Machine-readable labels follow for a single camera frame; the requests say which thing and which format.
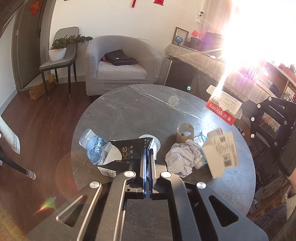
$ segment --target wooden floor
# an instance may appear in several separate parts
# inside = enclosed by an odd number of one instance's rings
[[[55,86],[49,92],[51,102],[46,95],[33,100],[27,91],[20,92],[2,114],[21,145],[18,155],[1,138],[4,153],[37,175],[32,180],[5,164],[0,167],[0,200],[25,234],[54,211],[37,212],[48,198],[56,197],[55,205],[59,207],[77,192],[70,160],[71,142],[90,100],[85,82],[72,83],[71,100],[67,88],[67,84]]]

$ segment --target security camera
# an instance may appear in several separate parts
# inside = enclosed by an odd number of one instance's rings
[[[205,11],[204,10],[201,10],[200,13],[199,13],[199,16],[202,16],[205,14]]]

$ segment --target white plant pot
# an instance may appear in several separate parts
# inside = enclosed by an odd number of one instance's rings
[[[49,57],[51,61],[62,60],[66,54],[67,48],[63,49],[50,49]]]

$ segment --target door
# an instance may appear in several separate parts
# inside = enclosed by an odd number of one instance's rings
[[[12,57],[16,86],[20,89],[40,74],[40,34],[45,4],[46,0],[29,0],[16,16]]]

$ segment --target sandisk box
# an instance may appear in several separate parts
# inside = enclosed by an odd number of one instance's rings
[[[242,109],[240,108],[242,103],[222,90],[215,90],[216,87],[213,85],[207,88],[211,97],[205,106],[229,125],[233,125],[235,120],[242,116]]]
[[[223,133],[221,128],[207,134],[202,146],[212,178],[220,178],[224,170],[239,166],[237,148],[232,132]]]

